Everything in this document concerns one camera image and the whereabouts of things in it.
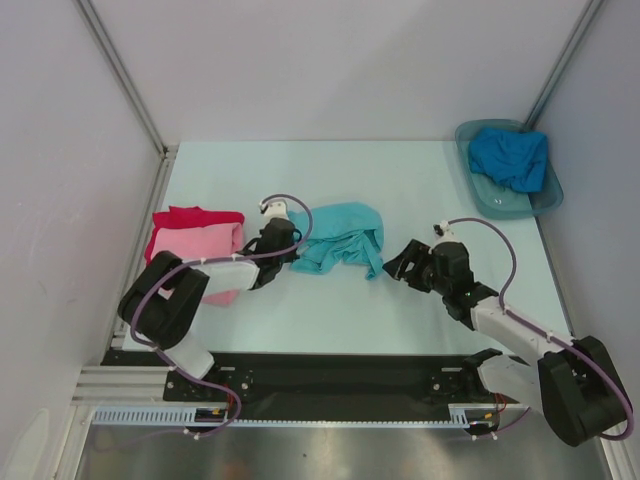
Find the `light blue t-shirt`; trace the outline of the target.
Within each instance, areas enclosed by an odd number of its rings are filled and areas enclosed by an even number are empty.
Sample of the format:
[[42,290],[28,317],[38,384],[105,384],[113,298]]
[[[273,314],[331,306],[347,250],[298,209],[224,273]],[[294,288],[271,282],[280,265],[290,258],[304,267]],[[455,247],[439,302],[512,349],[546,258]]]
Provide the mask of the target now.
[[377,210],[360,202],[348,202],[313,208],[311,215],[311,234],[292,263],[292,271],[326,275],[344,263],[366,267],[367,280],[382,273],[385,235]]

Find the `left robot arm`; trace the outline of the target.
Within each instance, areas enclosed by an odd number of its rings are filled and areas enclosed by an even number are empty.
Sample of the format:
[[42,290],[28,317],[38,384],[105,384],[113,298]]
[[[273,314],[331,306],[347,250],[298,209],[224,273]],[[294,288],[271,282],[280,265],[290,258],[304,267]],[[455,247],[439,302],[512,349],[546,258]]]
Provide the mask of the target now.
[[187,261],[161,251],[120,300],[118,316],[139,343],[187,374],[191,393],[210,399],[220,390],[221,376],[214,370],[213,355],[191,333],[202,299],[270,283],[284,264],[297,258],[303,239],[291,221],[272,218],[258,237],[229,257]]

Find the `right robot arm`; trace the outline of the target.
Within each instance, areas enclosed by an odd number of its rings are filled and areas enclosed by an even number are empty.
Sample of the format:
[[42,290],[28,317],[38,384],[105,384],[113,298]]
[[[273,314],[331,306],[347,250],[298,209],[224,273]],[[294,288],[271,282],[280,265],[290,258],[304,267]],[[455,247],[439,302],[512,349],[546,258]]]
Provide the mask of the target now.
[[519,314],[475,279],[462,243],[413,240],[383,269],[414,290],[439,294],[453,320],[506,347],[465,360],[461,388],[469,399],[499,393],[516,400],[541,413],[570,446],[632,433],[633,408],[603,343],[558,336]]

